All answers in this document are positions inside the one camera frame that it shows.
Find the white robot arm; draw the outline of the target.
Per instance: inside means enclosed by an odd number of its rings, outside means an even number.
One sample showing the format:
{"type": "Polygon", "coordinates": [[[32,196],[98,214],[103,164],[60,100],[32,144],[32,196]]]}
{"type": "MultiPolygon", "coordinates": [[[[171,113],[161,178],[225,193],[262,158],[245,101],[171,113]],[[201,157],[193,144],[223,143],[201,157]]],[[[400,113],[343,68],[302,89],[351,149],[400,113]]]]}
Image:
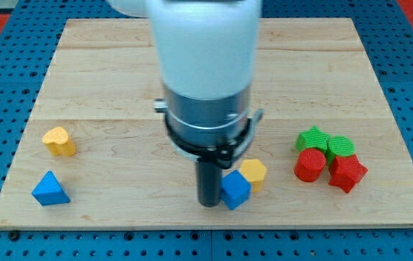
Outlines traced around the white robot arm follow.
{"type": "Polygon", "coordinates": [[[248,87],[261,0],[109,0],[131,17],[149,19],[164,84],[195,99],[220,99],[248,87]]]}

